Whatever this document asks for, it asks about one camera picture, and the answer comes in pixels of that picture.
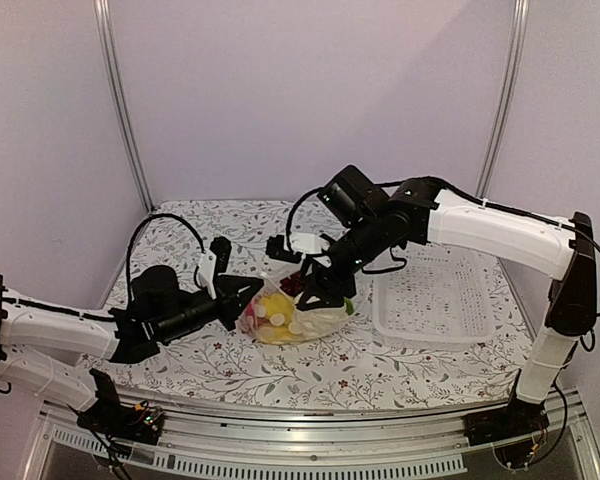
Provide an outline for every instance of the vertical metal post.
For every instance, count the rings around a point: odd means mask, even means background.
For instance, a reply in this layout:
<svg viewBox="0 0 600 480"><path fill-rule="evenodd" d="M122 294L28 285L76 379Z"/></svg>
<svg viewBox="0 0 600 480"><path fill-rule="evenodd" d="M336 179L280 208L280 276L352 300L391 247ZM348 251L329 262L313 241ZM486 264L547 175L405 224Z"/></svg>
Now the vertical metal post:
<svg viewBox="0 0 600 480"><path fill-rule="evenodd" d="M127 108L124 90L122 88L122 78L118 67L118 57L113 40L113 27L111 25L111 15L109 14L109 0L94 0L96 10L96 20L98 22L98 32L100 34L100 43L102 45L102 55L111 88L111 97L116 109L118 124L122 134L122 140L127 153L127 160L133 175L133 180L138 190L138 195L142 206L147 213L154 210L155 205L151 198L149 185L138 155L138 146L136 145L133 129L131 128L131 119Z"/></svg>
<svg viewBox="0 0 600 480"><path fill-rule="evenodd" d="M482 165L482 172L476 188L476 196L484 197L487 194L493 169L500 151L500 144L504 134L504 128L507 123L507 116L513 99L513 90L518 76L520 59L522 57L522 49L524 46L524 35L527 29L527 13L529 11L528 0L516 0L513 13L513 27L511 32L511 42L509 44L509 56L507 58L507 66L500 92L500 101L498 110L489 137L489 144Z"/></svg>

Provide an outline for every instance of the table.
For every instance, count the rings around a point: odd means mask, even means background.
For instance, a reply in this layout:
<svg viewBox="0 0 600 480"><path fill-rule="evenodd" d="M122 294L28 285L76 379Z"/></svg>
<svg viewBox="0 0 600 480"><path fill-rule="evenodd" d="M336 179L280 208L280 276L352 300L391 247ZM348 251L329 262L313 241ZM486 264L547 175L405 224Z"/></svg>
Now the table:
<svg viewBox="0 0 600 480"><path fill-rule="evenodd" d="M189 220L208 245L224 235L233 243L228 273L255 274L269 236L282 233L291 204L282 201L166 202L159 212ZM317 203L295 216L303 231L337 238L342 228ZM132 276L165 263L181 286L195 290L199 249L190 233L171 220L151 223L137 242ZM338 333L298 346L254 342L217 322L138 365L114 365L87 356L79 366L96 367L116 383L147 392L267 407L329 410L429 409L503 400L531 346L525 321L497 259L479 255L496 317L496 335L466 352L385 347L377 342L368 314L358 313ZM124 275L107 304L126 303Z"/></svg>

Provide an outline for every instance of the perforated plastic tray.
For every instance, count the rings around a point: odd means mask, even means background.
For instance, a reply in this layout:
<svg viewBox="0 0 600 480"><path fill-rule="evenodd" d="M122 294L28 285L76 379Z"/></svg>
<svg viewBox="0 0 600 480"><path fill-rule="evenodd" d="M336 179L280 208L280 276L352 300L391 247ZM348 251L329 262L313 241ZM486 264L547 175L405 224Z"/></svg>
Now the perforated plastic tray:
<svg viewBox="0 0 600 480"><path fill-rule="evenodd" d="M461 351L491 340L494 317L476 255L409 245L407 266L374 281L373 325L383 343Z"/></svg>

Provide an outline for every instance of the floral tablecloth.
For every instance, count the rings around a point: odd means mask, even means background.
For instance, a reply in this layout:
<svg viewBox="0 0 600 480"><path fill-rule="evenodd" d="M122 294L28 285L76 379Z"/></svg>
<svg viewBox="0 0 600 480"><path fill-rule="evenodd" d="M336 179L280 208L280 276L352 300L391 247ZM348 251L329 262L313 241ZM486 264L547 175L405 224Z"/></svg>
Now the floral tablecloth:
<svg viewBox="0 0 600 480"><path fill-rule="evenodd" d="M264 258L267 238L284 230L290 204L280 201L188 201L164 203L161 212L188 219L208 243L224 235L233 243L227 273L250 273ZM342 229L316 203L301 207L294 227L337 237ZM165 263L181 286L195 290L199 255L190 233L171 220L151 223L138 241L133 275ZM478 255L496 317L496 335L465 352L385 347L368 313L358 312L338 333L298 346L263 345L217 322L162 348L138 365L114 365L83 357L118 383L167 394L249 405L316 409L431 408L506 398L531 340L499 263ZM124 276L108 305L125 303Z"/></svg>

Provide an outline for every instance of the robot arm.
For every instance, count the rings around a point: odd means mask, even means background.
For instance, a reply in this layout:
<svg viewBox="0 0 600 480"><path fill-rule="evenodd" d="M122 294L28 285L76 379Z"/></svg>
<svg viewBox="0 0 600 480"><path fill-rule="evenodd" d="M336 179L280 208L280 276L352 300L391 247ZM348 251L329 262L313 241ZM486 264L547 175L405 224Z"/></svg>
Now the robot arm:
<svg viewBox="0 0 600 480"><path fill-rule="evenodd" d="M291 235L294 250L307 254L304 288L296 305L301 310L339 306L344 297L355 295L356 272L382 252L405 248L408 242L470 248L549 276L550 305L544 326L516 379L506 411L466 421L472 443L522 435L546 423L543 401L569 363L578 338L595 324L596 264L588 240L593 236L589 217L576 213L568 220L527 214L477 200L430 177L405 180L389 195L353 166L338 173L318 198L348 231L337 241ZM280 252L281 243L280 238L271 239L268 253L288 261L293 252ZM489 431L483 428L487 423Z"/></svg>
<svg viewBox="0 0 600 480"><path fill-rule="evenodd" d="M82 427L156 443L161 423L138 422L138 412L120 404L106 374L87 373L36 348L131 364L158 354L159 344L168 345L216 319L233 330L263 282L224 275L229 252L228 240L212 243L198 269L205 286L194 293L180 289L170 267L148 268L131 282L133 301L126 309L83 310L40 302L4 288L0 276L0 380L68 405Z"/></svg>

